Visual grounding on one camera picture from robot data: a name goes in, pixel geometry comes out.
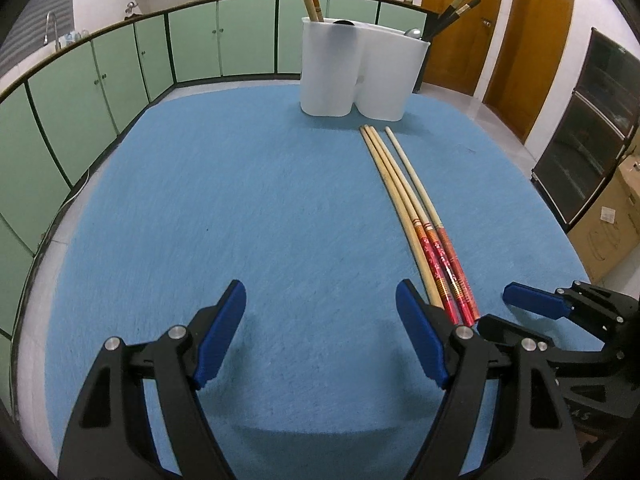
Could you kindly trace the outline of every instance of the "faucet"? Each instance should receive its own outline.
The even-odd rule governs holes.
[[[53,10],[47,12],[47,27],[44,31],[44,44],[49,44],[49,38],[47,37],[49,33],[49,17],[53,15],[53,33],[56,35],[56,51],[60,50],[60,39],[58,38],[58,19],[56,18],[56,13]]]

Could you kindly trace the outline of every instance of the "silver bolt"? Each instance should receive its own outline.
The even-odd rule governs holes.
[[[537,348],[536,342],[530,337],[524,338],[520,343],[527,352],[533,352]]]
[[[109,351],[115,350],[118,346],[120,346],[119,337],[110,337],[104,342],[104,347]]]
[[[187,329],[182,325],[172,326],[169,329],[169,337],[171,339],[182,339],[187,333]]]
[[[471,339],[474,336],[474,331],[471,330],[468,326],[459,326],[456,328],[456,335],[460,339]]]

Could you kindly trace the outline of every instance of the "white plastic container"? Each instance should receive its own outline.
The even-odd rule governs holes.
[[[365,38],[335,21],[302,19],[300,107],[309,115],[343,117],[354,102]]]
[[[429,43],[380,25],[303,18],[300,106],[342,117],[355,103],[365,117],[399,121]]]
[[[369,119],[399,121],[430,44],[393,28],[364,27],[366,48],[356,86],[356,106]]]

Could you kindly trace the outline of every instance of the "blue table surface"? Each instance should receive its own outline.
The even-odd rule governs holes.
[[[396,285],[424,289],[357,131],[356,110],[313,118],[298,86],[199,94],[133,127],[69,245],[50,318],[47,411],[54,444],[100,345],[154,340],[214,304],[231,279],[246,313],[218,377],[198,394],[239,480],[404,477],[442,399],[399,320]],[[587,280],[532,185],[455,108],[413,95],[391,125],[449,232],[482,314],[567,349],[601,343],[567,320],[505,306],[512,281]],[[178,471],[146,381],[163,465]],[[488,384],[464,470],[478,466]]]

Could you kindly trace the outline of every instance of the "white label on box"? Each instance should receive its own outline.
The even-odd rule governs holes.
[[[600,220],[604,222],[609,222],[610,224],[615,223],[616,221],[616,210],[611,209],[610,207],[603,207],[600,212]]]

